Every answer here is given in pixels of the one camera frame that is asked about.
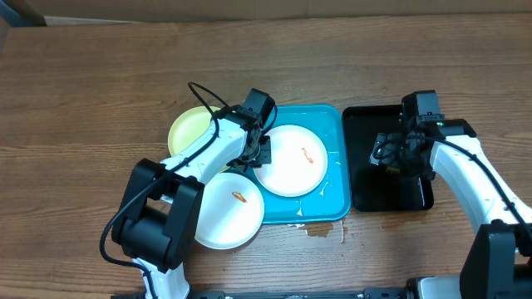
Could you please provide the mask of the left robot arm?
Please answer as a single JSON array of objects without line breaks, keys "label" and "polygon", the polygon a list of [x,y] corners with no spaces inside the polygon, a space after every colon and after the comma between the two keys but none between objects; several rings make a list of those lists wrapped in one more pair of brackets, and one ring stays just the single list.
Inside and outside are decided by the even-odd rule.
[{"label": "left robot arm", "polygon": [[262,133],[274,106],[224,107],[211,115],[209,128],[179,154],[160,163],[139,161],[131,172],[121,205],[101,235],[128,257],[111,263],[140,270],[143,298],[190,298],[184,264],[200,220],[204,189],[227,164],[247,169],[270,163]]}]

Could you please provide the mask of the yellow green sponge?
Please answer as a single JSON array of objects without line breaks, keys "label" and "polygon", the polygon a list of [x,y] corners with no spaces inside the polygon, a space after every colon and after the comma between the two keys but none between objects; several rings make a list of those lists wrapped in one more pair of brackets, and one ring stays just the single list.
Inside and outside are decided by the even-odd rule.
[{"label": "yellow green sponge", "polygon": [[401,173],[401,171],[398,168],[394,168],[394,167],[391,167],[391,166],[387,166],[386,167],[386,171],[390,172],[390,173],[396,173],[396,174]]}]

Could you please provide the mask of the teal plastic tray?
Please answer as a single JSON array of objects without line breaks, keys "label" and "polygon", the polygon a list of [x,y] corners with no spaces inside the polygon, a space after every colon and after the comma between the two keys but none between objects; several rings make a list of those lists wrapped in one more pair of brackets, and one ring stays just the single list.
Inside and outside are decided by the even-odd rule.
[{"label": "teal plastic tray", "polygon": [[263,223],[332,222],[343,218],[351,208],[351,191],[339,111],[325,104],[281,105],[274,125],[299,125],[311,130],[324,144],[328,168],[312,191],[290,198],[269,192],[248,169],[244,176],[257,185],[264,198]]}]

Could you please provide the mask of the yellow plate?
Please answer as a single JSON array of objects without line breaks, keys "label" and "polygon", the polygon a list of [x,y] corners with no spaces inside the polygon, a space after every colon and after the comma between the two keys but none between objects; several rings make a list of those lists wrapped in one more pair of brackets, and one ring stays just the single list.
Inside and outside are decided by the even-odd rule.
[{"label": "yellow plate", "polygon": [[197,106],[182,113],[170,127],[167,138],[170,152],[170,164],[167,169],[175,167],[183,158],[192,155],[201,145],[195,141],[211,125],[211,114],[204,106]]}]

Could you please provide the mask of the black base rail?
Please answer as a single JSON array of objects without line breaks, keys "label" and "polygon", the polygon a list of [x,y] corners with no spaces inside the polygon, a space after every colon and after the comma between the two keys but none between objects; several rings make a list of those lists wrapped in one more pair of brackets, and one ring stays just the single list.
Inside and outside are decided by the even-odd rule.
[{"label": "black base rail", "polygon": [[188,299],[414,299],[405,287],[369,287],[348,292],[191,292]]}]

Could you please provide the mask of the white plate with sauce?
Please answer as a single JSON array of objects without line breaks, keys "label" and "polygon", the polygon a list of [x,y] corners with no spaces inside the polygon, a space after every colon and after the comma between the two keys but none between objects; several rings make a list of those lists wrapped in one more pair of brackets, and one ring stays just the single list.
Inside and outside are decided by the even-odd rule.
[{"label": "white plate with sauce", "polygon": [[271,163],[254,169],[256,179],[271,193],[297,197],[315,189],[325,177],[328,155],[323,142],[309,129],[281,125],[267,136]]}]

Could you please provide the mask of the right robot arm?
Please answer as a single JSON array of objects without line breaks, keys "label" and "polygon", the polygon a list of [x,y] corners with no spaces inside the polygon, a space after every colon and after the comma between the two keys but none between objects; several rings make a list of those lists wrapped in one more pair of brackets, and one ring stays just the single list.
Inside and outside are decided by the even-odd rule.
[{"label": "right robot arm", "polygon": [[497,173],[464,120],[430,121],[377,136],[369,158],[408,176],[440,175],[465,211],[475,240],[457,276],[414,278],[415,298],[529,298],[531,208]]}]

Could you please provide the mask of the black plastic tray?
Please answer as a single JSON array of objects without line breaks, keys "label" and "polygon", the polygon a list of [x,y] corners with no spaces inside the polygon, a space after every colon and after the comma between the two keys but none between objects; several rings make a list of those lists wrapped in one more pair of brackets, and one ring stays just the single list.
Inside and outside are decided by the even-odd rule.
[{"label": "black plastic tray", "polygon": [[370,163],[379,133],[401,129],[399,105],[352,106],[342,113],[352,206],[358,212],[406,212],[432,208],[431,182]]}]

